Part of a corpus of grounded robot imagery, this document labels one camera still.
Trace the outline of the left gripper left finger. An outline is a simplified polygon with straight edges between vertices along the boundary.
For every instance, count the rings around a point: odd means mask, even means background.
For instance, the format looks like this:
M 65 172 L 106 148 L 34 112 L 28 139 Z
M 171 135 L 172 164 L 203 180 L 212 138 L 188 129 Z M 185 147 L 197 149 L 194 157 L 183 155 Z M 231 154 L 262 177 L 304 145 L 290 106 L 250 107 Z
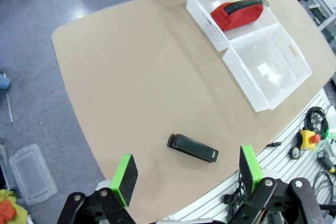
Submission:
M 70 194 L 58 223 L 135 223 L 127 211 L 138 178 L 132 154 L 123 155 L 109 186 Z

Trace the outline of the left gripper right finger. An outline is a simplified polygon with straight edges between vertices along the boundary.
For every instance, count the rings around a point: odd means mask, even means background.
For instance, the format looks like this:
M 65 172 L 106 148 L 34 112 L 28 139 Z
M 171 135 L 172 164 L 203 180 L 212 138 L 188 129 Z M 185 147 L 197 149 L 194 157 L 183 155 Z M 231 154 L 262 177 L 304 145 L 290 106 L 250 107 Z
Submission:
M 264 175 L 253 148 L 240 147 L 239 171 L 247 200 L 228 223 L 262 223 L 270 212 L 278 212 L 286 223 L 324 223 L 310 182 L 303 177 L 289 183 Z

